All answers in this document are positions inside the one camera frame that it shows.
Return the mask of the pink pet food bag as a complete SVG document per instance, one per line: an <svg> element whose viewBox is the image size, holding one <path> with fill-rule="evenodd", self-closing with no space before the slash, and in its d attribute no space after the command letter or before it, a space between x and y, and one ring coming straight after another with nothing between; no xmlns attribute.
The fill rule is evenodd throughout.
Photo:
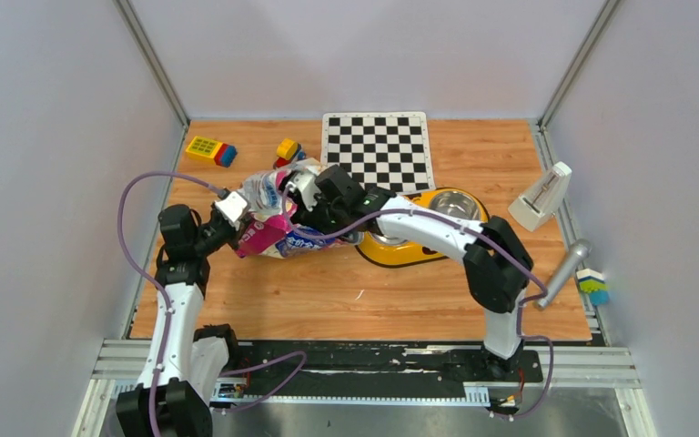
<svg viewBox="0 0 699 437"><path fill-rule="evenodd" d="M313 251L356 246L364 240L359 231L351 231L342 237L320 239L322 234L296 221L299 207L292 199L293 191L287 192L287 178L297 180L314 179L327 166L314 158L306 158L287 164L282 168L258 172L244 180L238 193L250 204L246 226L239 238L236 255L243 259L265 256L286 259Z"/></svg>

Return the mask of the yellow double pet bowl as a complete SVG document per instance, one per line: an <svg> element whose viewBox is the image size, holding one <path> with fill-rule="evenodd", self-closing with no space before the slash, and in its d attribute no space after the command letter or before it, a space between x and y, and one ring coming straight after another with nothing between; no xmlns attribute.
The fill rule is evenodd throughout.
<svg viewBox="0 0 699 437"><path fill-rule="evenodd" d="M475 238L466 229L481 230L489 219L486 207L458 188L436 188L398 195L381 208L357 246L367 261L384 268L402 268L440 259L460 260L459 246Z"/></svg>

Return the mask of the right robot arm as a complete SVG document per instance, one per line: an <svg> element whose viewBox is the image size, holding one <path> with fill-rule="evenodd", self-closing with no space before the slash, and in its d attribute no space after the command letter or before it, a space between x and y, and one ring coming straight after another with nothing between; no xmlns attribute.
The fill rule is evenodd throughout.
<svg viewBox="0 0 699 437"><path fill-rule="evenodd" d="M519 369L520 306L533 260L507 220L455 218L384 188L364 188L339 166L299 169L286 188L297 205L294 219L321 239L399 239L460 263L486 313L484 370L502 381Z"/></svg>

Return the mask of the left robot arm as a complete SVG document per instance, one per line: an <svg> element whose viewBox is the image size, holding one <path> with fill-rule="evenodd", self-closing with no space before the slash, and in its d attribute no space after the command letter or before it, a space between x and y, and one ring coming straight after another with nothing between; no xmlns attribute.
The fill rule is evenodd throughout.
<svg viewBox="0 0 699 437"><path fill-rule="evenodd" d="M164 243L157 255L159 313L147 363L136 386L119 394L116 416L125 436L209 436L210 398L218 376L235 374L242 364L229 325L196 327L210 276L209 255L236 247L248 214L245 200L213 203L202 223L187 205L173 205L158 216Z"/></svg>

